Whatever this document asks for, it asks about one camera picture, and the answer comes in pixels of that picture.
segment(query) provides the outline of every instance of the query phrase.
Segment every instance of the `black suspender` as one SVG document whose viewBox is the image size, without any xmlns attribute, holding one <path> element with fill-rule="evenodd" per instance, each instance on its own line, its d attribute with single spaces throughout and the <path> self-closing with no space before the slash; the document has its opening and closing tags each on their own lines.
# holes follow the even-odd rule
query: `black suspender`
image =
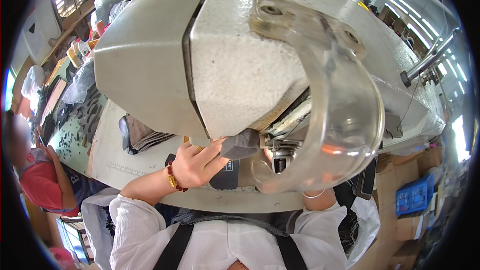
<svg viewBox="0 0 480 270">
<path fill-rule="evenodd" d="M 193 225 L 180 225 L 166 245 L 153 270 L 177 270 L 193 230 Z M 275 237 L 286 269 L 307 270 L 305 261 L 292 237 Z"/>
</svg>

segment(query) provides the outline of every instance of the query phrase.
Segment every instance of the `red shirt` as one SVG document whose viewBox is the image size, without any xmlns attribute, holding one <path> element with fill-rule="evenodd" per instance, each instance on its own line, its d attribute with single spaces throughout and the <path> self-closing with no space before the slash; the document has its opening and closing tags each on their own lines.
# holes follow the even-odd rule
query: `red shirt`
<svg viewBox="0 0 480 270">
<path fill-rule="evenodd" d="M 33 155 L 28 155 L 28 161 L 33 162 Z M 20 186 L 29 201 L 47 210 L 62 209 L 62 191 L 58 184 L 57 172 L 53 162 L 39 161 L 27 168 L 20 179 Z M 75 217 L 78 207 L 64 216 Z"/>
</svg>

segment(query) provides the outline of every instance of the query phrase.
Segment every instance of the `white plastic bag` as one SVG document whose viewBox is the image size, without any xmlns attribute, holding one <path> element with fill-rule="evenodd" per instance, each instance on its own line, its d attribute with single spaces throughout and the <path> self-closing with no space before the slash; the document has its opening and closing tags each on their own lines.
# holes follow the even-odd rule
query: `white plastic bag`
<svg viewBox="0 0 480 270">
<path fill-rule="evenodd" d="M 90 240 L 93 260 L 102 270 L 111 270 L 110 255 L 113 248 L 113 237 L 105 226 L 107 213 L 103 207 L 108 207 L 119 193 L 117 189 L 106 188 L 81 203 L 81 217 Z"/>
<path fill-rule="evenodd" d="M 95 24 L 103 21 L 103 24 L 109 24 L 110 11 L 113 8 L 114 4 L 121 2 L 122 0 L 95 0 L 93 4 L 95 5 L 95 14 L 96 22 Z"/>
<path fill-rule="evenodd" d="M 120 12 L 123 11 L 123 9 L 127 6 L 128 2 L 125 1 L 120 1 L 119 3 L 115 4 L 110 11 L 110 16 L 108 17 L 108 22 L 112 23 L 118 15 L 120 15 Z"/>
<path fill-rule="evenodd" d="M 380 216 L 373 197 L 370 200 L 356 197 L 351 210 L 357 214 L 358 236 L 355 245 L 347 255 L 347 269 L 360 260 L 380 230 Z"/>
<path fill-rule="evenodd" d="M 82 103 L 87 97 L 88 89 L 95 83 L 95 71 L 93 59 L 83 64 L 73 77 L 72 83 L 63 94 L 64 103 L 72 105 Z"/>
<path fill-rule="evenodd" d="M 94 32 L 97 31 L 97 13 L 95 11 L 93 11 L 92 15 L 90 16 L 90 24 L 92 24 L 92 30 Z"/>
<path fill-rule="evenodd" d="M 30 109 L 36 113 L 39 105 L 38 91 L 45 81 L 45 71 L 39 65 L 33 65 L 28 70 L 27 76 L 21 86 L 21 95 L 30 100 Z"/>
</svg>

